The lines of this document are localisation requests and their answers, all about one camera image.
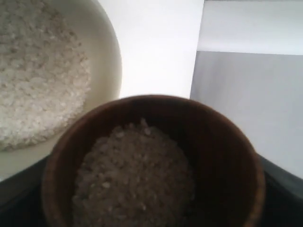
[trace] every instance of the wooden bowl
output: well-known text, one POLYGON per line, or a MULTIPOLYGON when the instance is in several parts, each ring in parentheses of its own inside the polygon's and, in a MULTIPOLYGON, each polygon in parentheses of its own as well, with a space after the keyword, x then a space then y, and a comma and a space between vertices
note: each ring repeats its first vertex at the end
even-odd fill
POLYGON ((202 216, 209 226, 256 226, 265 180, 245 135, 227 118, 198 102, 172 96, 134 96, 90 111, 54 147, 42 185, 50 227, 72 226, 76 172, 95 140, 109 135, 115 126, 139 122, 142 117, 175 139, 195 170, 198 218, 190 226, 200 226, 202 216))

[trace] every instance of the bowl rim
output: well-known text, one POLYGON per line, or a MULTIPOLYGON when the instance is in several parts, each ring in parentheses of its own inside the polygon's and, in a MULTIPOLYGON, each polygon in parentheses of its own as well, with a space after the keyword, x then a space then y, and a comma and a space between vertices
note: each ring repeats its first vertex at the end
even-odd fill
POLYGON ((178 102, 183 102, 187 105, 197 106, 199 108, 205 109, 215 115, 218 119, 221 119, 225 124, 244 142, 245 146, 248 148, 248 152, 253 160, 253 163, 256 168, 256 178, 257 178, 257 190, 255 192, 255 199, 252 208, 250 209, 249 215, 243 224, 243 227, 254 227, 259 219, 261 218, 261 214, 263 211, 263 205, 265 201, 265 193, 266 193, 266 184, 265 184, 265 176, 263 172, 263 168, 261 165, 261 160, 259 155, 256 153, 253 145, 250 140, 245 136, 245 134, 227 117, 217 112, 213 108, 206 106, 205 104, 199 103, 197 101, 182 98, 178 96, 167 96, 167 95, 141 95, 141 96, 131 96, 122 99, 117 99, 103 105, 100 105, 93 110, 89 111, 85 115, 83 115, 80 119, 78 119, 68 130, 64 132, 64 134, 57 141, 54 146, 50 156, 48 157, 44 174, 42 178, 42 207, 48 223, 55 223, 55 226, 61 227, 62 224, 58 220, 62 220, 62 216, 57 211, 59 207, 54 203, 54 200, 49 195, 54 194, 54 175, 53 171, 56 169, 57 160, 60 156, 60 152, 64 145, 68 142, 71 135, 77 131, 77 129, 83 126, 86 123, 86 120, 90 117, 98 115, 100 112, 106 110, 107 108, 111 108, 114 105, 120 105, 122 103, 128 103, 132 100, 175 100, 178 102))

